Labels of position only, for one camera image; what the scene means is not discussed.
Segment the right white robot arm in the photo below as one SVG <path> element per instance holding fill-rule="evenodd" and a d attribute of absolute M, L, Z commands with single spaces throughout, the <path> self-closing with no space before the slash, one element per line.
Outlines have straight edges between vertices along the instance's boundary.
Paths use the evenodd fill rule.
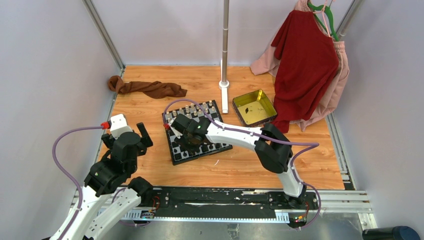
<path fill-rule="evenodd" d="M 209 116 L 195 120 L 178 114 L 164 123 L 164 127 L 174 133 L 175 142 L 191 154 L 203 144 L 228 144 L 255 152 L 263 168 L 276 174 L 282 183 L 286 204 L 292 209 L 298 209 L 305 203 L 307 187 L 294 166 L 293 143 L 273 124 L 243 127 L 226 124 Z"/>

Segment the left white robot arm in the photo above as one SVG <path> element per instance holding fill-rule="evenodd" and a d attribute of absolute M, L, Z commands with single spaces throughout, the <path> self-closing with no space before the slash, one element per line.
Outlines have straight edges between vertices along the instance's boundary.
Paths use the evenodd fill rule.
<path fill-rule="evenodd" d="M 144 124 L 137 123 L 139 133 L 128 125 L 118 125 L 109 120 L 98 129 L 110 129 L 101 139 L 108 148 L 100 161 L 89 170 L 84 185 L 80 186 L 59 163 L 56 155 L 56 140 L 52 147 L 55 164 L 76 185 L 78 201 L 70 210 L 65 221 L 53 234 L 52 240 L 101 240 L 122 217 L 138 205 L 149 206 L 153 201 L 154 187 L 144 178 L 133 178 L 123 193 L 101 214 L 104 203 L 117 192 L 127 179 L 137 170 L 138 157 L 147 153 L 153 146 Z"/>

